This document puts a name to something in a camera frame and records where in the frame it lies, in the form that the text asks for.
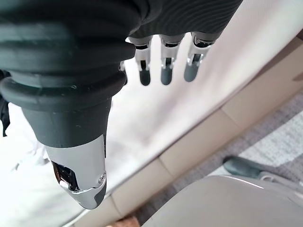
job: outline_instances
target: robotic finger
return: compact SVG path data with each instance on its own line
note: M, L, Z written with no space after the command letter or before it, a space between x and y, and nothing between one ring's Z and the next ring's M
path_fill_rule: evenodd
M161 38L161 82L164 85L170 84L172 70L177 58L179 44L184 34L176 36L160 35Z
M196 78L202 60L214 43L214 40L203 40L203 33L193 32L192 42L188 52L187 64L184 72L184 79L191 82Z
M141 84L147 86L151 82L150 63L151 63L151 40L152 35L141 39L129 37L135 45L135 59L138 65Z

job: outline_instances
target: gray carpet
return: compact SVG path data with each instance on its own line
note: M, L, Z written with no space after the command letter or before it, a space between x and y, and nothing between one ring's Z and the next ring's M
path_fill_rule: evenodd
M303 91L273 115L154 196L135 212L139 223L144 224L187 185L207 175L228 174L222 167L222 161L230 155L256 161L270 172L298 183L303 182Z

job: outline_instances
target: robotic hand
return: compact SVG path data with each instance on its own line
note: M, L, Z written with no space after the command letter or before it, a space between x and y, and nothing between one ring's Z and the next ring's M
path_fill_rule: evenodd
M123 61L135 55L141 83L148 85L151 38L160 34L161 81L168 85L178 45L192 32L185 71L192 81L240 3L1 0L0 69L12 77L0 91L22 107L58 183L81 206L96 208L106 192L107 119L111 97L126 81Z

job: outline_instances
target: white surface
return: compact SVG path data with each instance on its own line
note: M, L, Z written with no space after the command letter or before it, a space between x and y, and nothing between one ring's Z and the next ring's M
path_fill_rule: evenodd
M149 86L140 84L134 59L126 61L128 84L113 98L108 122L108 189L145 166L247 84L303 28L302 9L302 0L245 0L191 83L183 79L189 35L180 46L169 86L160 83L158 37L152 41ZM20 110L15 111L20 120ZM0 226L58 226L81 207L57 185L51 166L41 166L44 149L27 137L32 134L18 134L26 125L15 125L17 136L8 133L10 144L0 148ZM17 162L22 163L18 171L10 172Z
M83 208L56 181L45 148L21 109L9 104L10 126L0 140L0 227L59 227Z
M180 191L143 227L299 227L302 201L272 182L212 176Z

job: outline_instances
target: white fabric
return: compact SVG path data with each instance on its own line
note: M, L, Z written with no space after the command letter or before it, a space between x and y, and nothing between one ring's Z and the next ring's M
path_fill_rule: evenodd
M247 84L303 28L302 9L302 0L245 0L191 83L183 79L189 35L180 46L168 86L160 82L159 37L152 41L149 86L140 84L134 59L126 61L128 84L114 96L108 122L108 189ZM57 185L51 165L42 165L44 148L20 109L9 105L9 110L11 129L0 142L0 226L60 226L82 209ZM11 171L17 163L17 171Z

